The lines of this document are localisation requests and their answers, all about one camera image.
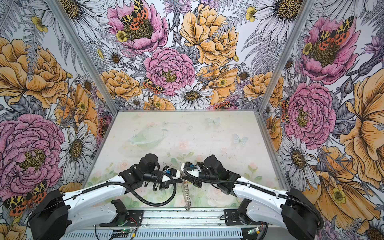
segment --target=white butterfly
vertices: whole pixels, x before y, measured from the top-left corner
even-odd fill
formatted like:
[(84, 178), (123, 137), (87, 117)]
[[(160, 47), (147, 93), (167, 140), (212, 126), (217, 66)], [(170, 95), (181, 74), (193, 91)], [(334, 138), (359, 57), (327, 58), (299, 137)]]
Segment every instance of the white butterfly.
[(240, 138), (239, 135), (234, 134), (233, 135), (233, 143), (237, 144), (240, 143), (242, 146), (245, 146), (245, 144), (248, 142), (248, 137)]
[(215, 120), (213, 120), (211, 118), (206, 118), (205, 120), (208, 122), (209, 126), (212, 126), (213, 124), (216, 124), (217, 126), (221, 125), (220, 118), (215, 118)]

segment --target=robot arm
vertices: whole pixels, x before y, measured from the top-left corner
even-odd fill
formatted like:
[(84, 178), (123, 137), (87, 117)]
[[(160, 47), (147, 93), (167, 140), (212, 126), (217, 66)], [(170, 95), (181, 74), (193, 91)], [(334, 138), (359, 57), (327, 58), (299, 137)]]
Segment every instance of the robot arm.
[[(66, 233), (100, 223), (109, 223), (110, 226), (122, 225), (128, 216), (121, 200), (113, 200), (98, 207), (92, 206), (128, 192), (132, 192), (145, 204), (162, 206), (175, 196), (176, 182), (182, 182), (179, 178), (180, 171), (170, 169), (168, 166), (160, 171), (157, 156), (147, 154), (138, 164), (105, 182), (64, 194), (59, 190), (52, 191), (29, 217), (33, 239), (58, 240)], [(151, 203), (134, 191), (144, 182), (153, 182), (153, 190), (157, 190), (155, 188), (157, 184), (159, 190), (167, 189), (169, 184), (173, 184), (173, 194), (167, 201), (159, 204)]]
[(202, 182), (217, 184), (225, 194), (243, 199), (238, 208), (239, 219), (249, 225), (252, 221), (266, 222), (287, 229), (298, 240), (313, 240), (324, 225), (319, 211), (296, 189), (289, 192), (264, 187), (226, 170), (212, 155), (204, 163), (182, 164), (183, 179), (201, 187)]

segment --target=table surface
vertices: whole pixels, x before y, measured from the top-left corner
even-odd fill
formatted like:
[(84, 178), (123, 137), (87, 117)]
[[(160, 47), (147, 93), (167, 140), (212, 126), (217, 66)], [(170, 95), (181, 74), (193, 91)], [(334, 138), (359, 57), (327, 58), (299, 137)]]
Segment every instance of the table surface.
[[(180, 169), (183, 162), (203, 162), (214, 154), (223, 166), (258, 184), (279, 189), (278, 180), (253, 111), (128, 111), (119, 112), (85, 187), (110, 179), (139, 163), (147, 153), (165, 165)], [(152, 183), (136, 190), (152, 202), (163, 202), (172, 193), (152, 191)], [(241, 200), (209, 184), (189, 183), (191, 207), (236, 207)], [(131, 193), (116, 197), (127, 208), (149, 207)], [(182, 184), (164, 207), (184, 207)]]

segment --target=yellow flower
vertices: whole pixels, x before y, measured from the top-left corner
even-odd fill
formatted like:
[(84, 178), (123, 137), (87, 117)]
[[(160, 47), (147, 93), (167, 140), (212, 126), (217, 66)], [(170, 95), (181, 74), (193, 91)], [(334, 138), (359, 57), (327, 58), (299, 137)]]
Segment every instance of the yellow flower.
[(229, 95), (230, 91), (233, 93), (236, 90), (236, 83), (240, 83), (240, 78), (237, 75), (237, 68), (222, 68), (217, 66), (202, 67), (196, 76), (200, 81), (208, 82), (206, 89), (213, 89), (213, 95), (209, 96), (211, 105), (224, 101)]
[(101, 51), (100, 48), (97, 49), (97, 53), (99, 54), (99, 56), (100, 56), (102, 59), (104, 59), (104, 54), (103, 54), (103, 52)]
[(37, 66), (33, 68), (31, 80), (27, 79), (28, 60), (26, 48), (21, 39), (10, 43), (0, 38), (0, 96), (12, 97), (8, 104), (14, 104), (25, 95), (34, 96), (43, 103), (43, 108), (56, 104), (58, 97), (68, 93), (67, 73), (52, 53), (38, 46)]
[(245, 18), (247, 20), (249, 20), (250, 22), (253, 22), (255, 20), (255, 13), (257, 12), (256, 8), (255, 7), (248, 7), (247, 8), (247, 15), (245, 16)]
[(36, 25), (36, 28), (39, 31), (44, 31), (46, 33), (48, 32), (48, 28), (42, 24), (41, 18), (33, 16), (33, 17), (31, 17), (31, 20), (32, 20), (33, 24)]
[(354, 104), (347, 108), (357, 118), (347, 135), (340, 135), (345, 153), (353, 158), (353, 169), (364, 182), (376, 188), (384, 181), (384, 69), (379, 70), (354, 87)]
[[(258, 96), (263, 96), (271, 77), (272, 71), (267, 72), (266, 74), (261, 73), (258, 76), (252, 77), (250, 79), (251, 84), (245, 85), (243, 88), (244, 97), (256, 98)], [(275, 108), (279, 105), (280, 100), (283, 98), (283, 80), (283, 77), (280, 76), (275, 88), (273, 89), (271, 98), (269, 99), (269, 102)]]
[(281, 126), (280, 126), (281, 120), (280, 118), (272, 116), (266, 120), (266, 127), (269, 132), (269, 136), (271, 137), (273, 146), (275, 147), (275, 150), (278, 151), (281, 144)]
[(317, 166), (315, 173), (319, 176), (320, 184), (317, 189), (310, 185), (310, 189), (303, 194), (326, 219), (337, 216), (337, 227), (345, 228), (355, 218), (361, 218), (362, 225), (358, 233), (365, 232), (369, 228), (368, 221), (380, 217), (380, 211), (375, 210), (376, 205), (363, 196), (367, 193), (372, 196), (373, 192), (369, 189), (365, 192), (360, 182), (353, 181), (356, 171), (352, 168), (352, 162), (337, 147), (322, 146), (319, 150), (323, 153), (320, 154), (322, 164)]
[(312, 49), (312, 43), (307, 43), (303, 48), (303, 54), (308, 55), (310, 53), (310, 50)]
[[(101, 78), (113, 99), (119, 96), (129, 100), (131, 97), (142, 94), (140, 82), (123, 71), (105, 71), (101, 74)], [(99, 90), (96, 91), (96, 94), (99, 98), (103, 97)]]
[(124, 31), (118, 31), (118, 33), (116, 33), (116, 37), (119, 40), (119, 42), (122, 42), (122, 43), (128, 40), (126, 33)]
[(77, 130), (81, 122), (84, 122), (88, 124), (88, 130), (96, 136), (99, 121), (95, 108), (94, 101), (88, 97), (80, 84), (76, 84), (76, 89), (71, 88), (70, 97), (59, 98), (58, 107), (54, 111), (56, 123), (64, 126), (74, 125)]
[(345, 198), (345, 193), (343, 190), (340, 190), (338, 188), (333, 189), (332, 193), (332, 199), (337, 202), (338, 204), (345, 204), (346, 203), (346, 198)]
[(144, 103), (144, 109), (151, 109), (151, 105), (160, 110), (169, 110), (172, 109), (174, 110), (175, 107), (173, 104), (166, 98), (160, 98), (157, 95), (154, 95), (153, 98), (149, 98), (149, 103), (150, 104), (145, 104)]
[(227, 22), (227, 18), (218, 15), (209, 5), (200, 4), (196, 16), (189, 11), (184, 15), (180, 34), (188, 40), (185, 45), (196, 46), (200, 52), (200, 63), (224, 66), (236, 55), (238, 32), (230, 29), (219, 37), (212, 35)]

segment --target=pink peony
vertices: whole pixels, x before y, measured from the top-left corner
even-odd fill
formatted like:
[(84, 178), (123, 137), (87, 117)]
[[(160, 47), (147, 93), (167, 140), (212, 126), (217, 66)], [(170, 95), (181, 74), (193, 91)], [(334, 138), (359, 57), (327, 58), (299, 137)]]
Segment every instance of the pink peony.
[(290, 97), (287, 135), (301, 139), (308, 149), (320, 147), (335, 127), (336, 113), (331, 106), (332, 96), (326, 87), (300, 83)]
[(309, 36), (304, 39), (304, 49), (301, 58), (296, 62), (295, 68), (304, 76), (309, 76), (313, 81), (322, 81), (325, 85), (336, 82), (346, 71), (348, 71), (355, 62), (358, 54), (353, 54), (356, 49), (360, 31), (355, 32), (356, 18), (349, 29), (349, 37), (341, 45), (330, 44), (325, 50), (319, 49), (319, 32), (329, 31), (339, 28), (343, 22), (336, 23), (336, 20), (330, 22), (323, 17), (313, 25), (309, 31)]
[(164, 94), (175, 95), (175, 91), (195, 81), (192, 60), (172, 48), (159, 48), (144, 60), (147, 77), (153, 84), (163, 87)]
[(52, 187), (64, 134), (59, 126), (37, 114), (0, 122), (0, 197), (4, 201), (31, 192), (42, 181)]
[(112, 26), (109, 28), (109, 32), (114, 35), (118, 34), (116, 41), (124, 45), (124, 50), (137, 55), (164, 46), (168, 40), (166, 17), (161, 18), (153, 4), (149, 6), (144, 0), (143, 3), (144, 7), (148, 9), (148, 20), (144, 20), (138, 30), (124, 28), (124, 24), (120, 21), (121, 17), (132, 14), (133, 4), (130, 7), (124, 4), (123, 8), (116, 6), (116, 8), (107, 9), (108, 24)]

